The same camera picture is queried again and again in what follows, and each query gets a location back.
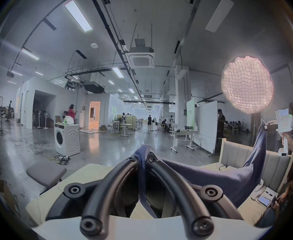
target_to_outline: handheld device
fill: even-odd
[[[276,120],[268,121],[267,124],[270,125],[278,125],[276,131],[278,133],[287,133],[293,130],[293,116],[288,113],[287,109],[279,109],[275,112]],[[280,157],[286,157],[288,155],[288,140],[286,137],[283,137],[283,148],[280,148],[278,151],[278,155]]]
[[[267,198],[265,198],[265,197],[263,197],[263,196],[260,196],[259,198],[258,198],[258,201],[260,202],[260,203],[262,203],[262,204],[264,204],[266,207],[270,204],[270,200],[269,199],[267,199]]]

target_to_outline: plastic bag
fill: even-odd
[[[66,116],[64,119],[67,120],[67,124],[73,124],[73,118],[72,117]]]

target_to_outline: woman in red shirt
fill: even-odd
[[[76,116],[77,110],[74,109],[74,105],[71,104],[68,111],[68,116],[72,117],[74,120],[74,117]]]

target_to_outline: gray ottoman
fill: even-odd
[[[67,172],[66,168],[58,165],[55,162],[45,161],[37,162],[30,166],[26,170],[29,177],[34,179],[36,182],[46,187],[49,190],[55,186],[58,181],[61,181],[61,177]]]

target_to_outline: smoke detector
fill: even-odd
[[[136,47],[131,47],[125,56],[131,68],[154,68],[154,50],[145,46],[145,39],[134,39]]]
[[[99,47],[98,44],[97,44],[96,42],[92,43],[90,46],[91,46],[93,49],[96,49],[96,48]]]

